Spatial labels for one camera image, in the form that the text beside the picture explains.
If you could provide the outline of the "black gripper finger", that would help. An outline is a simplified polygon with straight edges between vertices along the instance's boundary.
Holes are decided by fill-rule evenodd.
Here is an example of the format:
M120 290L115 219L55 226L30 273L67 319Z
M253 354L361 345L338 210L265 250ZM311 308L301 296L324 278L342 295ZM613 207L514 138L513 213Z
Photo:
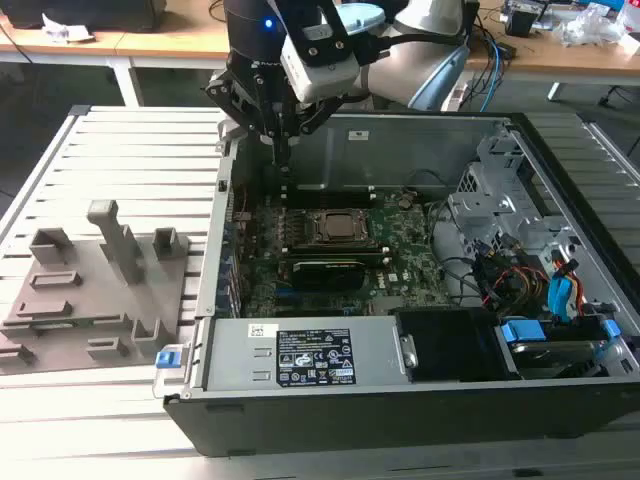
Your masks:
M300 109L293 93L286 93L281 108L281 171L289 170L291 142L309 135L324 124L344 104L342 97L331 97Z
M221 73L204 91L236 124L269 145L272 163L282 166L282 126L263 74L250 74L248 84L243 86L231 73Z

